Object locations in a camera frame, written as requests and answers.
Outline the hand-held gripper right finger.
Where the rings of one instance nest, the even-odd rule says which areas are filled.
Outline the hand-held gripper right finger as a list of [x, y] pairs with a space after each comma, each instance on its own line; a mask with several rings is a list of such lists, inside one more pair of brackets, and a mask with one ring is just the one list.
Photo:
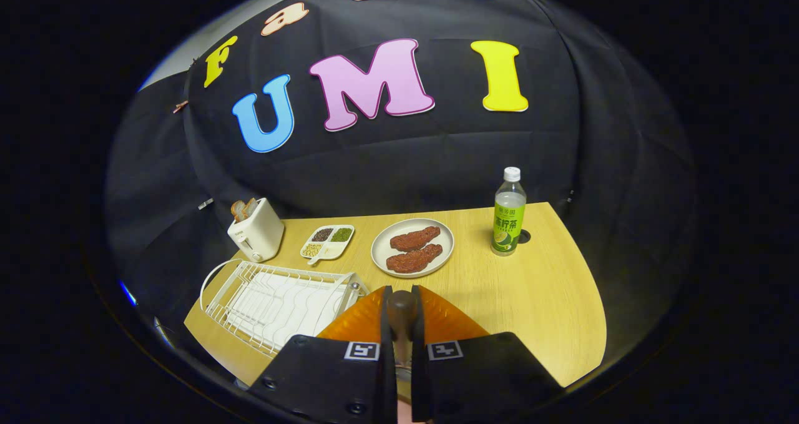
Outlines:
[[488, 333], [422, 285], [412, 293], [414, 420], [528, 423], [562, 398], [562, 386], [514, 333]]

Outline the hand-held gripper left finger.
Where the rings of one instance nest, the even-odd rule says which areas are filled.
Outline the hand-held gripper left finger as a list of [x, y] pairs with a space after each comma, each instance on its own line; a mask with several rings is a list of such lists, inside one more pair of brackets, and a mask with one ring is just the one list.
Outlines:
[[388, 285], [319, 335], [295, 335], [249, 387], [280, 423], [395, 423], [396, 359]]

